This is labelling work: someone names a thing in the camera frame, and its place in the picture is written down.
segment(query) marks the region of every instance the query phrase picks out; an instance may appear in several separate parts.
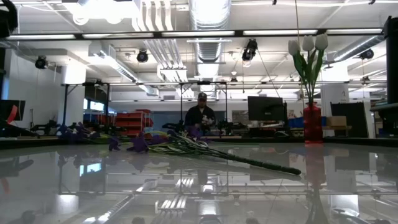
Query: black monitor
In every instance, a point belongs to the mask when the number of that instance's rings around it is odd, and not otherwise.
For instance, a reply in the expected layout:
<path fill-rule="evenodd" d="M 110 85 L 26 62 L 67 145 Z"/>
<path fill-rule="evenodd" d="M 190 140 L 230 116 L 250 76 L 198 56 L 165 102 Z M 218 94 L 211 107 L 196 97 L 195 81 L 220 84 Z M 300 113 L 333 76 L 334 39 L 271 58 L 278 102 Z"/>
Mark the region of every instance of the black monitor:
<path fill-rule="evenodd" d="M 282 98 L 248 96 L 250 121 L 284 121 L 285 108 Z"/>
<path fill-rule="evenodd" d="M 11 114 L 12 106 L 18 107 L 14 121 L 24 119 L 25 101 L 24 100 L 0 100 L 0 119 L 7 120 Z"/>

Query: ceiling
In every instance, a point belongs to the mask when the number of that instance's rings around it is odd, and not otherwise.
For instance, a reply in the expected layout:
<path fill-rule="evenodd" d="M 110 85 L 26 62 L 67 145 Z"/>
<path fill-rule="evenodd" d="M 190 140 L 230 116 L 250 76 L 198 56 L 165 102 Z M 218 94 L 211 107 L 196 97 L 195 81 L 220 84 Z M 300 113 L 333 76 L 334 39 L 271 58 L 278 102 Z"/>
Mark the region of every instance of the ceiling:
<path fill-rule="evenodd" d="M 20 18 L 20 33 L 41 33 L 41 32 L 133 32 L 130 19 L 123 19 L 119 24 L 109 24 L 104 19 L 92 19 L 83 26 L 75 25 L 72 22 L 72 15 L 65 12 L 65 8 L 61 4 L 51 4 L 55 10 L 53 11 L 46 5 L 37 4 L 37 1 L 31 5 L 18 5 Z M 283 3 L 294 1 L 278 1 L 276 6 L 258 5 L 271 1 L 237 1 L 232 0 L 231 16 L 229 19 L 230 29 L 296 29 L 296 9 L 294 6 L 286 6 Z M 318 6 L 331 3 L 353 3 L 363 1 L 297 1 L 299 4 L 311 3 Z M 190 16 L 188 11 L 181 10 L 186 8 L 187 1 L 174 0 L 172 6 L 172 25 L 175 30 L 190 30 Z M 298 26 L 301 29 L 319 29 L 319 28 L 364 28 L 364 27 L 382 27 L 388 16 L 396 16 L 398 4 L 362 4 L 344 7 L 303 7 L 297 8 Z M 360 36 L 333 36 L 329 37 L 329 47 L 326 52 L 332 54 L 341 50 L 347 45 L 361 38 Z M 238 81 L 257 82 L 268 81 L 269 77 L 277 81 L 288 81 L 299 78 L 294 73 L 294 65 L 292 57 L 287 52 L 287 42 L 291 37 L 261 37 L 257 38 L 260 56 L 254 57 L 252 65 L 244 68 L 242 65 L 241 51 L 248 42 L 248 38 L 231 38 L 232 42 L 224 44 L 223 57 L 218 72 L 218 80 L 229 80 L 231 72 L 237 73 Z M 149 60 L 146 63 L 138 63 L 136 54 L 139 49 L 144 49 L 145 45 L 142 40 L 96 40 L 101 41 L 102 46 L 112 45 L 117 53 L 118 60 L 124 62 L 132 71 L 136 72 L 139 79 L 145 82 L 159 82 L 157 78 L 157 62 L 149 54 Z M 85 53 L 85 47 L 91 44 L 91 41 L 71 41 L 71 42 L 23 42 L 20 47 L 29 48 L 64 48 L 81 56 L 90 65 L 88 77 L 110 79 L 112 82 L 121 82 L 120 74 L 115 70 L 100 64 L 95 64 Z M 187 67 L 187 77 L 193 78 L 197 75 L 195 50 L 193 44 L 187 43 L 186 39 L 177 39 L 178 50 L 182 56 L 184 65 Z M 359 59 L 348 59 L 348 71 L 351 79 L 386 69 L 386 53 L 385 42 L 372 48 L 375 56 L 371 63 L 360 61 Z M 378 76 L 377 79 L 385 80 L 385 76 Z M 245 85 L 245 88 L 253 88 L 255 86 Z"/>

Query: workstation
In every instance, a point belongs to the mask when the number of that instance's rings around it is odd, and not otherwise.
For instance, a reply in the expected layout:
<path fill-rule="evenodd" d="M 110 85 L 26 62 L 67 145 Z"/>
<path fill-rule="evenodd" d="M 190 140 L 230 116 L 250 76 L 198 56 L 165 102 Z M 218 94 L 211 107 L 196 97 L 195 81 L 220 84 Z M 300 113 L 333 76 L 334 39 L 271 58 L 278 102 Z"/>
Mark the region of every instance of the workstation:
<path fill-rule="evenodd" d="M 398 220 L 397 2 L 11 3 L 0 223 Z"/>

